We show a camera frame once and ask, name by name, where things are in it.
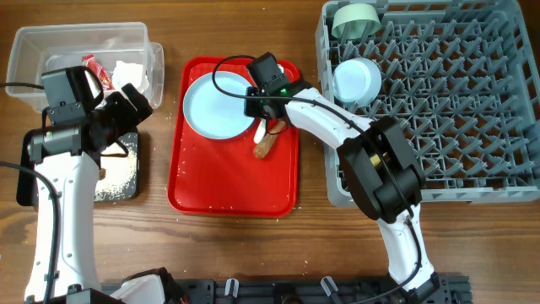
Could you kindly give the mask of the white tissue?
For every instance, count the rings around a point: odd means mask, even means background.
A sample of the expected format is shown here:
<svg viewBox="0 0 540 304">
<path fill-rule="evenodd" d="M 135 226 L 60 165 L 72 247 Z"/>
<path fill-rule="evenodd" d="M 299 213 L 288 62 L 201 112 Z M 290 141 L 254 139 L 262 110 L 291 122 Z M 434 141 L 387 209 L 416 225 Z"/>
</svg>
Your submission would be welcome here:
<svg viewBox="0 0 540 304">
<path fill-rule="evenodd" d="M 115 90 L 120 91 L 126 84 L 132 84 L 139 93 L 149 87 L 149 79 L 142 64 L 117 61 L 113 69 L 111 82 Z"/>
</svg>

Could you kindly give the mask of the brown food chunk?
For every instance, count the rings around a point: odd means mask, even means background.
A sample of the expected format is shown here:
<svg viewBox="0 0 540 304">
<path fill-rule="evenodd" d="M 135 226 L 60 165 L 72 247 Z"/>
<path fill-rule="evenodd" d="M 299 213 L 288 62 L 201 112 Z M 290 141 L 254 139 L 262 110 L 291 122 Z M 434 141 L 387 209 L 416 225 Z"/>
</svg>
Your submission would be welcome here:
<svg viewBox="0 0 540 304">
<path fill-rule="evenodd" d="M 105 168 L 100 168 L 100 171 L 99 171 L 99 179 L 102 180 L 105 178 L 105 174 L 106 174 L 106 169 Z"/>
</svg>

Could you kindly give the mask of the red snack wrapper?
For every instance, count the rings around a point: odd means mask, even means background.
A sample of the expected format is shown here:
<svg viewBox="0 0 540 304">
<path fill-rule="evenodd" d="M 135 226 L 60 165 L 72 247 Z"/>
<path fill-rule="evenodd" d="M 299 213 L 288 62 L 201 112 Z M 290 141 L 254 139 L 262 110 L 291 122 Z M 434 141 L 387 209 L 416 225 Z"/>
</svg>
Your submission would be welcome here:
<svg viewBox="0 0 540 304">
<path fill-rule="evenodd" d="M 98 63 L 95 56 L 92 54 L 82 57 L 82 64 L 88 67 L 100 80 L 104 90 L 113 90 L 114 86 L 111 77 L 106 69 Z"/>
</svg>

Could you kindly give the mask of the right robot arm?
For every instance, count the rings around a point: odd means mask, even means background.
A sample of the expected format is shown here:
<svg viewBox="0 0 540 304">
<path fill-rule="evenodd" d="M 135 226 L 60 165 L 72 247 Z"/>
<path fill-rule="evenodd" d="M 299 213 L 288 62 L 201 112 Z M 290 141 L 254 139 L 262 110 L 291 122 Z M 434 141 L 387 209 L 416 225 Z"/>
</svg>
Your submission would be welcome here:
<svg viewBox="0 0 540 304">
<path fill-rule="evenodd" d="M 254 82 L 246 115 L 284 119 L 335 149 L 353 202 L 381 230 L 396 283 L 391 292 L 409 303 L 427 300 L 437 286 L 419 223 L 425 174 L 398 123 L 357 116 L 303 79 L 289 80 L 269 52 L 246 69 Z"/>
</svg>

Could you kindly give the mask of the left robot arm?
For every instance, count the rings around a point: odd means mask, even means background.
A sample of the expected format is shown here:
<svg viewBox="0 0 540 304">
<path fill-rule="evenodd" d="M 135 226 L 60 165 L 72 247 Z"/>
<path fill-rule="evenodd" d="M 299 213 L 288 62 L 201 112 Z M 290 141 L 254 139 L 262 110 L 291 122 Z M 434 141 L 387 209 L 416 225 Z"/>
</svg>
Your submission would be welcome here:
<svg viewBox="0 0 540 304">
<path fill-rule="evenodd" d="M 153 113 L 132 84 L 106 95 L 85 66 L 43 73 L 51 124 L 26 144 L 38 197 L 34 264 L 27 303 L 164 303 L 162 276 L 138 274 L 102 292 L 94 250 L 95 188 L 102 153 Z"/>
</svg>

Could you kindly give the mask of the white plastic spoon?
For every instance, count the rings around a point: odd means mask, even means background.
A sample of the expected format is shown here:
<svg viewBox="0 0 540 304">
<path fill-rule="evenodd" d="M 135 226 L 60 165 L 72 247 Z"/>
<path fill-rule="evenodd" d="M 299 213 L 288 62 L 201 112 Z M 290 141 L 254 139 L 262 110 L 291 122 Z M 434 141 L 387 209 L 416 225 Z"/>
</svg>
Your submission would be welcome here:
<svg viewBox="0 0 540 304">
<path fill-rule="evenodd" d="M 266 132 L 267 132 L 267 121 L 263 118 L 260 119 L 260 122 L 256 128 L 256 132 L 254 134 L 254 138 L 253 138 L 253 141 L 255 144 L 259 144 L 261 143 L 261 141 L 263 140 L 264 136 L 266 135 Z"/>
</svg>

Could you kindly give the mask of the small light blue bowl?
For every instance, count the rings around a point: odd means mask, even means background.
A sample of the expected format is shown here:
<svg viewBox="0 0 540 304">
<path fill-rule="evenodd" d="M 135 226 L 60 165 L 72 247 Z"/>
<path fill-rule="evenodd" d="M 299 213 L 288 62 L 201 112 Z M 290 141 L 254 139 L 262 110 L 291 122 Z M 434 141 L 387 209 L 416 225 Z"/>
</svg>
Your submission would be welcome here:
<svg viewBox="0 0 540 304">
<path fill-rule="evenodd" d="M 368 106 L 382 86 L 381 71 L 367 58 L 341 62 L 332 74 L 334 96 L 344 105 Z"/>
</svg>

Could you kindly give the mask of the mint green bowl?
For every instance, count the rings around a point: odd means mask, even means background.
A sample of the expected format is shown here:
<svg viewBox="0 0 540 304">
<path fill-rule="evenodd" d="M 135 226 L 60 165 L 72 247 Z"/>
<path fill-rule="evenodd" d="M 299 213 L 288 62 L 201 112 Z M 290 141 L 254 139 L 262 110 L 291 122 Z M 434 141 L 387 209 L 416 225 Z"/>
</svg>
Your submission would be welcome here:
<svg viewBox="0 0 540 304">
<path fill-rule="evenodd" d="M 338 39 L 359 39 L 373 35 L 381 28 L 375 7 L 367 3 L 351 3 L 340 8 L 333 18 L 332 35 Z"/>
</svg>

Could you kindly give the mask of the brown carrot-like food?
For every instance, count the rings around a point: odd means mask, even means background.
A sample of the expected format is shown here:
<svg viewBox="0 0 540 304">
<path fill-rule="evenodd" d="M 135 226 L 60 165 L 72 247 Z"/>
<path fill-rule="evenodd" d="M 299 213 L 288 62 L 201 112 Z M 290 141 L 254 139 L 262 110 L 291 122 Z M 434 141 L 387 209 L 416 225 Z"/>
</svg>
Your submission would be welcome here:
<svg viewBox="0 0 540 304">
<path fill-rule="evenodd" d="M 284 121 L 279 120 L 273 128 L 268 132 L 266 132 L 266 135 L 264 136 L 261 143 L 256 144 L 253 154 L 256 158 L 262 159 L 267 156 L 270 149 L 275 143 L 275 140 L 278 136 L 278 134 L 282 131 L 282 129 L 286 126 L 286 123 Z"/>
</svg>

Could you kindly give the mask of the large light blue plate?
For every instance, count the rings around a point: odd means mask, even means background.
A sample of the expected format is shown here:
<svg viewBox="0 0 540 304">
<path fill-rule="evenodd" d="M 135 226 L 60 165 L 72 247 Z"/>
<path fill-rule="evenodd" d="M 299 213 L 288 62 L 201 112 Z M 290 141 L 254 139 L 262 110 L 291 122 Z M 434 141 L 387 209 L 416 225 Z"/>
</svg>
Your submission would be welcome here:
<svg viewBox="0 0 540 304">
<path fill-rule="evenodd" d="M 234 138 L 245 132 L 255 118 L 245 115 L 243 99 L 217 90 L 212 75 L 206 73 L 188 87 L 182 106 L 185 121 L 204 138 Z"/>
</svg>

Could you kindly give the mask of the white rice pile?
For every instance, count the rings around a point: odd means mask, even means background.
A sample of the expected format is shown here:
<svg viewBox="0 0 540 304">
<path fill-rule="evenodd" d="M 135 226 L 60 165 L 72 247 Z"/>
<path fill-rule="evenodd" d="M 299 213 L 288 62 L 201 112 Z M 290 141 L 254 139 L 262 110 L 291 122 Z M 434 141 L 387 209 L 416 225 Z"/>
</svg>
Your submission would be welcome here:
<svg viewBox="0 0 540 304">
<path fill-rule="evenodd" d="M 138 145 L 124 143 L 127 157 L 102 157 L 105 178 L 96 184 L 95 202 L 115 202 L 133 198 L 138 192 Z"/>
</svg>

